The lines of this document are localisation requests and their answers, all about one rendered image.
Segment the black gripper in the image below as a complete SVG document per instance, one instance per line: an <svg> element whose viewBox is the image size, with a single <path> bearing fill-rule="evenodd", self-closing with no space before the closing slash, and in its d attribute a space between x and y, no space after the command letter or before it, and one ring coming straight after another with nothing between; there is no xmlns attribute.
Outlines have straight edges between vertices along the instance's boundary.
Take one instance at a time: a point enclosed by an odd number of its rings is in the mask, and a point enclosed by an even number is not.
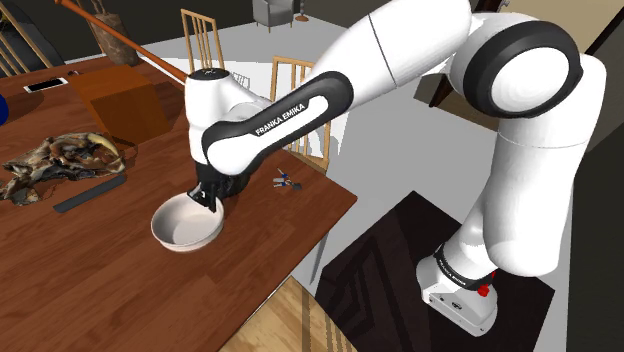
<svg viewBox="0 0 624 352"><path fill-rule="evenodd" d="M229 176L220 173L210 164L195 163L198 184L187 191L187 195L199 205L216 211L216 198L225 199L242 192L247 186L250 175L242 173Z"/></svg>

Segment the white bowl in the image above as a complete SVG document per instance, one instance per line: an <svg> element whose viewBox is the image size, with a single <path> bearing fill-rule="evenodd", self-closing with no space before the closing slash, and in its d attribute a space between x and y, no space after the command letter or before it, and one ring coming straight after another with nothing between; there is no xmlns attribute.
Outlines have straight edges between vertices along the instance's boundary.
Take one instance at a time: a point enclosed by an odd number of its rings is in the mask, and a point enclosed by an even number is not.
<svg viewBox="0 0 624 352"><path fill-rule="evenodd" d="M180 193L165 201L151 219L153 236L168 250L192 252L213 241L221 232L225 219L222 202L216 198L212 212Z"/></svg>

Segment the bunch of keys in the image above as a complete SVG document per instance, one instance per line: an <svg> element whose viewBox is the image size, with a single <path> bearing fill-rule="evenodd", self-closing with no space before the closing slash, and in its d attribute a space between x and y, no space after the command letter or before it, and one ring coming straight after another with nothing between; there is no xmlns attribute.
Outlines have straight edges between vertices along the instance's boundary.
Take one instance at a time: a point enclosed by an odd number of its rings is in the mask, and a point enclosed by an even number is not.
<svg viewBox="0 0 624 352"><path fill-rule="evenodd" d="M290 186L294 190L302 189L302 185L300 183L293 182L287 173L283 172L280 168L278 168L277 171L281 174L281 176L273 179L274 188Z"/></svg>

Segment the brown wooden table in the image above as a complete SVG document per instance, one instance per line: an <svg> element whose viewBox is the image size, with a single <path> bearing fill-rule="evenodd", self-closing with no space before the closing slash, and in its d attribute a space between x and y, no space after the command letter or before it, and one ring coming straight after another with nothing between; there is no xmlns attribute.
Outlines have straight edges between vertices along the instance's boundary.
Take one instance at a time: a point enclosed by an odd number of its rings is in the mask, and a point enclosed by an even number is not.
<svg viewBox="0 0 624 352"><path fill-rule="evenodd" d="M150 64L170 130L129 149L123 185L66 213L94 186L52 182L29 206L0 201L0 352L215 352L355 203L285 151L272 154L227 222L192 253L152 235L155 210L195 182L181 85ZM302 185L273 187L280 168Z"/></svg>

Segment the flat black remote control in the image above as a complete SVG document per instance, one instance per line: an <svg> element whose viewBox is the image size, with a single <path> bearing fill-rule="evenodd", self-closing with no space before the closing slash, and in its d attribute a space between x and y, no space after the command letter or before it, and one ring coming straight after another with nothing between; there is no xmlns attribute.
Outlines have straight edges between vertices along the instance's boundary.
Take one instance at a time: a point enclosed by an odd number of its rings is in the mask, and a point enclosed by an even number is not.
<svg viewBox="0 0 624 352"><path fill-rule="evenodd" d="M54 205L53 209L57 213L66 213L73 208L76 208L106 192L113 190L114 188L122 185L125 181L126 181L126 176L124 174L120 174L76 196L68 198L67 200L63 202L60 202Z"/></svg>

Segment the light wooden chair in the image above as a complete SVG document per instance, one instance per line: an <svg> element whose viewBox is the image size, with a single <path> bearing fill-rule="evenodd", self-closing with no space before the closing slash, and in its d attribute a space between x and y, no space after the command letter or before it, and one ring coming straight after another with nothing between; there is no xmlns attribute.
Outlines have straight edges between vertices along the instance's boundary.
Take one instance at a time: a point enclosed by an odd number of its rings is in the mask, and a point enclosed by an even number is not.
<svg viewBox="0 0 624 352"><path fill-rule="evenodd" d="M271 86L270 86L270 100L274 101L277 94L277 80L280 64L289 64L291 66L290 87L292 90L302 83L306 78L306 73L314 67L313 62L287 58L283 56L274 56L272 58L272 72L271 72ZM314 170L325 175L328 170L330 162L330 143L331 143L331 123L325 123L322 127L322 134L318 133L318 129L313 131L318 137L319 141L319 156L313 154L314 149L310 148L309 135L305 135L290 144L287 144L284 149L290 154L303 161Z"/></svg>
<svg viewBox="0 0 624 352"><path fill-rule="evenodd" d="M0 69L9 77L51 68L50 59L13 14L15 9L10 0L0 0Z"/></svg>
<svg viewBox="0 0 624 352"><path fill-rule="evenodd" d="M199 50L200 67L214 67L208 29L211 29L211 33L214 37L213 42L216 49L216 61L218 63L218 67L225 69L216 20L187 9L181 9L180 14L190 71L194 72L196 70L195 59L193 56L192 38L195 39L197 49Z"/></svg>

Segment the brown cardboard box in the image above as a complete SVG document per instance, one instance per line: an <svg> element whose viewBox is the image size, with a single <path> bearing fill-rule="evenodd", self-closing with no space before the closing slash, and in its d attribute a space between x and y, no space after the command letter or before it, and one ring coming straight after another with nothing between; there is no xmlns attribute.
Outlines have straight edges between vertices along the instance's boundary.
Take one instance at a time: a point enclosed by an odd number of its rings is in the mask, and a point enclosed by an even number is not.
<svg viewBox="0 0 624 352"><path fill-rule="evenodd" d="M138 145L170 130L154 85L128 65L68 78L102 132Z"/></svg>

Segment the crumpled camouflage cloth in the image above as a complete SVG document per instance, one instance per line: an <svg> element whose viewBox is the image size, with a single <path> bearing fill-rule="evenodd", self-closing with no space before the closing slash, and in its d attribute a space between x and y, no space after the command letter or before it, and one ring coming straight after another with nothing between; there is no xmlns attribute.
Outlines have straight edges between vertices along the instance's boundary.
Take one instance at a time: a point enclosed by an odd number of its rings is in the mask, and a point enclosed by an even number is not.
<svg viewBox="0 0 624 352"><path fill-rule="evenodd" d="M0 200L16 206L39 202L35 185L55 179L79 181L105 177L125 170L117 147L100 133L68 133L48 137L36 148L2 164L14 174L6 184L0 182Z"/></svg>

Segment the brown wooden bat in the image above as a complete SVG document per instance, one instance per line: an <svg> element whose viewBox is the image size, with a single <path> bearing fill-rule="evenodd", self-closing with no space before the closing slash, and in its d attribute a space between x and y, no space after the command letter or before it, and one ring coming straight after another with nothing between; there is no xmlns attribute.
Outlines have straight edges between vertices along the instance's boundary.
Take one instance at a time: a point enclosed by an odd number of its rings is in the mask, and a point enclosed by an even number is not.
<svg viewBox="0 0 624 352"><path fill-rule="evenodd" d="M67 9L73 11L74 13L80 15L81 17L83 17L88 22L96 25L97 27L101 28L105 32L107 32L110 35L112 35L113 37L117 38L118 40L120 40L124 44L126 44L129 47L133 48L135 51L138 51L139 53L143 54L145 57L149 58L152 62L154 62L158 67L162 68L164 71L166 71L167 73L169 73L170 75L175 77L181 83L185 82L185 80L187 78L187 74L184 71L176 68L175 66L172 66L168 62L166 62L166 61L162 60L161 58L159 58L158 56L154 55L153 53L145 50L143 47L141 47L140 45L136 44L132 40L128 39L127 37L125 37L124 35L122 35L118 31L114 30L112 27L110 27L106 23L102 22L101 20L97 19L93 15L87 13L86 11L84 11L83 9L81 9L80 7L75 5L73 2L71 2L70 0L54 0L54 2L57 5L62 5L64 7L66 7Z"/></svg>

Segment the dark robot stand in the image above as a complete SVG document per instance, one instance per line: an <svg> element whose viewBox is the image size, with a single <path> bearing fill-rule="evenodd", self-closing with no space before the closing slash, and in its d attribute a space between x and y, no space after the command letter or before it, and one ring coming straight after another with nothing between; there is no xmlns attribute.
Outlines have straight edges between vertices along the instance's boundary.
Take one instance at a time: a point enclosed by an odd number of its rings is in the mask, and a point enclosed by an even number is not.
<svg viewBox="0 0 624 352"><path fill-rule="evenodd" d="M537 278L496 273L498 314L481 337L422 301L416 264L459 226L411 192L323 268L316 301L357 352L533 352L554 295Z"/></svg>

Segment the white phone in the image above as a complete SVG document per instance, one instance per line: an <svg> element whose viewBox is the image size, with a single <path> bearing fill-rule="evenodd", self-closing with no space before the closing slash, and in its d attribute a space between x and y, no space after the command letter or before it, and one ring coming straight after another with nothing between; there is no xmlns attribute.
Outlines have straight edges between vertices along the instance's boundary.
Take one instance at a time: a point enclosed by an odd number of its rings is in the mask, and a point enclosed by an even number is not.
<svg viewBox="0 0 624 352"><path fill-rule="evenodd" d="M57 78L52 78L46 81L26 85L24 86L24 90L27 93L35 93L35 92L55 88L58 86L66 85L67 83L68 81L65 78L57 77Z"/></svg>

